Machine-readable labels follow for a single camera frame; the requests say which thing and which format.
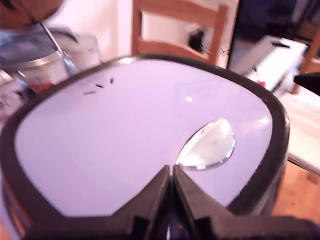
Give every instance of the white wall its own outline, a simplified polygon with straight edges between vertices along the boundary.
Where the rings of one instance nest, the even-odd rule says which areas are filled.
[[[118,56],[117,0],[66,0],[46,23],[96,36],[104,60]]]

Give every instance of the metal lid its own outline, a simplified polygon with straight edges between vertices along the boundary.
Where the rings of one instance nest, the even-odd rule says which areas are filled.
[[[53,29],[52,33],[65,47],[77,45],[76,37],[67,30]],[[25,32],[1,45],[0,65],[4,69],[19,69],[43,65],[59,59],[50,39],[43,31]]]
[[[49,39],[44,37],[23,37],[4,44],[0,49],[0,64],[13,65],[42,59],[57,50]]]

